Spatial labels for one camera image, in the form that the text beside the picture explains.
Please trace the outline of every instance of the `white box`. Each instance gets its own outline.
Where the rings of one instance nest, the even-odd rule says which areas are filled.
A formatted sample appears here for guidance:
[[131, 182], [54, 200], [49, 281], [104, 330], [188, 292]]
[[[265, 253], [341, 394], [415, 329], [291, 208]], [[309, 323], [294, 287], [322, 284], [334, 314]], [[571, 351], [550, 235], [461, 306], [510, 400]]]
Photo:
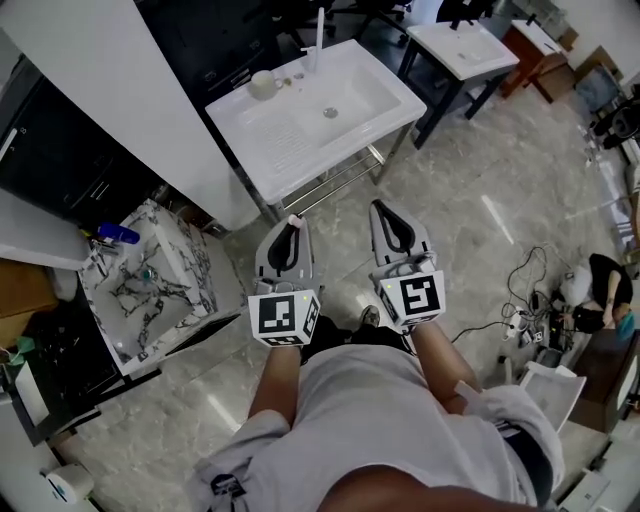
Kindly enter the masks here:
[[269, 347], [308, 345], [320, 314], [313, 290], [249, 297], [253, 337]]
[[442, 270], [381, 279], [376, 293], [396, 327], [429, 322], [446, 311]]

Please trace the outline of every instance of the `cup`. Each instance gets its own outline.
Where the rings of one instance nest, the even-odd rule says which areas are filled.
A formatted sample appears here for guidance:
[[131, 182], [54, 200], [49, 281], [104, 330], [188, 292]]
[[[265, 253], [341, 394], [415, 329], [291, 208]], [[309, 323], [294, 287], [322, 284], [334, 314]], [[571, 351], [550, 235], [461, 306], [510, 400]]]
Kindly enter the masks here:
[[273, 98], [278, 92], [278, 84], [271, 71], [258, 71], [249, 82], [249, 94], [255, 99], [265, 101]]

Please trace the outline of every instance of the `white cloth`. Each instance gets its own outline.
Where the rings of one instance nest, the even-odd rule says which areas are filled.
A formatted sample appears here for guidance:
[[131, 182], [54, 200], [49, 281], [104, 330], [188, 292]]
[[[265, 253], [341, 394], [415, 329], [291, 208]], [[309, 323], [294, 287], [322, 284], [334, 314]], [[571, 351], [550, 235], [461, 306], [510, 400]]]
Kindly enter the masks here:
[[524, 467], [492, 421], [521, 424], [561, 475], [557, 434], [517, 386], [477, 397], [468, 414], [448, 414], [414, 357], [386, 346], [334, 348], [302, 368], [292, 429], [274, 411], [257, 414], [227, 448], [201, 461], [188, 492], [197, 512], [226, 512], [229, 496], [214, 496], [209, 483], [233, 474], [246, 492], [234, 501], [236, 512], [315, 512], [347, 473], [387, 465], [430, 487], [460, 486], [535, 505]]
[[414, 2], [409, 15], [411, 25], [431, 25], [437, 21], [443, 0], [421, 0]]
[[582, 304], [588, 298], [592, 281], [590, 269], [582, 265], [573, 269], [560, 285], [560, 293], [564, 296], [565, 302], [572, 308]]

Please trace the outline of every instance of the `green object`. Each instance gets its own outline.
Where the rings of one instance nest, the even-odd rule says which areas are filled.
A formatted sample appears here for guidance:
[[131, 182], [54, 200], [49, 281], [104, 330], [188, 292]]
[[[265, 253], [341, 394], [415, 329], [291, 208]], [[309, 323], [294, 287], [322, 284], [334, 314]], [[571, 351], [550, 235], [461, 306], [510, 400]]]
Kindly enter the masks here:
[[36, 343], [33, 338], [27, 338], [26, 336], [20, 336], [16, 340], [16, 346], [18, 347], [18, 354], [25, 354], [35, 350]]
[[152, 283], [157, 279], [157, 277], [158, 273], [152, 268], [148, 268], [142, 271], [142, 279], [148, 283]]
[[21, 364], [24, 364], [24, 356], [20, 353], [16, 354], [11, 358], [11, 361], [9, 361], [9, 366], [20, 366]]

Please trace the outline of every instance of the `white sink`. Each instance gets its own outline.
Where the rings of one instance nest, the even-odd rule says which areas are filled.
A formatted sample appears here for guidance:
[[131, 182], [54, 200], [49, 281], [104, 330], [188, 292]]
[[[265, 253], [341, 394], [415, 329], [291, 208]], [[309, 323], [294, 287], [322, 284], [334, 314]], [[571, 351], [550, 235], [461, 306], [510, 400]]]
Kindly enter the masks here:
[[513, 20], [511, 25], [518, 29], [531, 43], [542, 53], [542, 55], [552, 55], [554, 53], [563, 53], [562, 48], [556, 43], [549, 34], [537, 23], [527, 25], [526, 20]]
[[273, 71], [285, 84], [272, 99], [254, 99], [245, 85], [206, 109], [270, 204], [426, 111], [355, 41], [323, 49], [315, 73], [305, 59]]
[[497, 37], [479, 23], [463, 21], [457, 30], [451, 23], [419, 25], [407, 29], [409, 36], [438, 59], [459, 80], [509, 68], [516, 57]]
[[122, 224], [140, 241], [123, 244], [117, 255], [94, 251], [80, 280], [107, 348], [127, 375], [240, 309], [245, 295], [220, 242], [153, 201]]

